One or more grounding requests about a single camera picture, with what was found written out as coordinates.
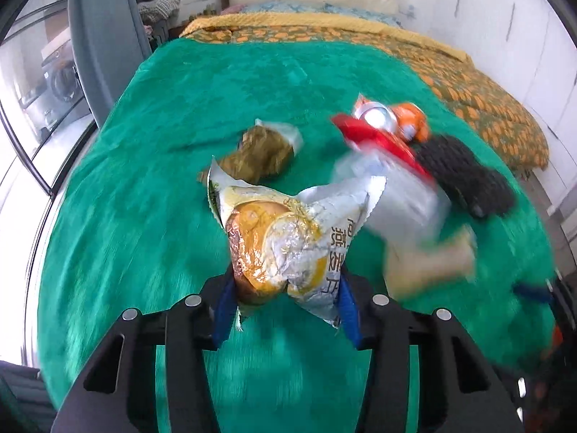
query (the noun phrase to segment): orange plush toy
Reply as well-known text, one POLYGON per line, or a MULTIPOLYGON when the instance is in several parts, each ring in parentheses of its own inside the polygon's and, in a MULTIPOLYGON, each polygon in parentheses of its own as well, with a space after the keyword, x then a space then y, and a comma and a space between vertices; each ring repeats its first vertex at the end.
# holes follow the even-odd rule
POLYGON ((429 138, 427 117, 411 102, 386 106, 359 95, 353 108, 353 116, 379 130, 396 135, 405 143, 421 143, 429 138))

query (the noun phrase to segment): patterned quilt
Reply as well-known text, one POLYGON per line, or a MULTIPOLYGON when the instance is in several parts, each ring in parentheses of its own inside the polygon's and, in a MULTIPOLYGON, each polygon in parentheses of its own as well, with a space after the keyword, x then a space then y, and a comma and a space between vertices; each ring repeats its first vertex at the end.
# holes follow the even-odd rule
POLYGON ((271 12, 197 19, 181 37, 212 44, 347 41, 371 45, 408 64, 510 169, 545 168, 549 162, 547 140, 532 115, 477 70, 464 52, 428 37, 343 15, 271 12))

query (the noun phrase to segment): bed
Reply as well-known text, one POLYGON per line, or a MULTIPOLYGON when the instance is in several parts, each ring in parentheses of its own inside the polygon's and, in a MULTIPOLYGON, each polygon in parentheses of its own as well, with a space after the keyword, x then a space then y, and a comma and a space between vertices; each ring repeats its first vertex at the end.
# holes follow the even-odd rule
MULTIPOLYGON (((193 22, 183 37, 142 63, 74 171, 47 249, 38 338, 55 405, 123 309, 166 309, 226 269, 226 235, 211 215, 206 189, 195 180, 211 156, 233 150, 255 118, 290 122, 301 130, 304 147, 267 185, 295 194, 327 183, 335 160, 347 151, 330 116, 350 109, 359 92, 387 103, 415 102, 433 132, 464 141, 481 162, 508 178, 517 196, 510 214, 486 221, 454 205, 442 236, 464 223, 472 226, 478 240, 475 280, 403 304, 426 313, 451 309, 495 363, 530 367, 539 359, 549 344, 552 316, 518 300, 511 286, 519 280, 540 284, 553 273, 540 219, 483 133, 476 134, 455 114, 457 107, 440 99, 428 75, 408 62, 410 55, 396 51, 414 50, 415 59, 427 51, 447 67, 470 61, 442 44, 396 31, 339 14, 231 14, 193 22), (300 38, 306 43, 288 43, 300 38), (269 39, 274 43, 263 43, 269 39)), ((386 290, 384 252, 382 241, 363 229, 347 256, 350 270, 379 291, 386 290)), ((162 352, 158 417, 161 431, 168 431, 162 352)), ((233 331, 219 352, 206 354, 225 433, 352 431, 368 362, 369 354, 356 352, 344 334, 285 297, 256 312, 244 332, 233 331)), ((417 368, 413 350, 407 431, 417 428, 417 368)))

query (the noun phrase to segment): gold wrapper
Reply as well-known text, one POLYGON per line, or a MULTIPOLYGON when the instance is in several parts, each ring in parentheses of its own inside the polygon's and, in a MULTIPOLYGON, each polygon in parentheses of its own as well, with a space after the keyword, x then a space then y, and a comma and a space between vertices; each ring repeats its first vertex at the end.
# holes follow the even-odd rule
MULTIPOLYGON (((255 125, 244 133, 236 151, 217 162, 230 177, 256 185, 265 177, 280 174, 293 156, 292 145, 283 135, 255 125)), ((198 181, 206 183, 207 174, 208 168, 198 173, 198 181)))

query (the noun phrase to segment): orange object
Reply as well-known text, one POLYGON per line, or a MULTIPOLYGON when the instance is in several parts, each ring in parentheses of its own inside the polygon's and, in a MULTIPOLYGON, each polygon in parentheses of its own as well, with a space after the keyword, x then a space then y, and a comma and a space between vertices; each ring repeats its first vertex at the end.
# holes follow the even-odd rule
POLYGON ((392 105, 389 108, 397 117, 397 136, 407 142, 416 140, 422 143, 428 140, 429 125, 425 112, 421 111, 412 102, 403 102, 392 105))

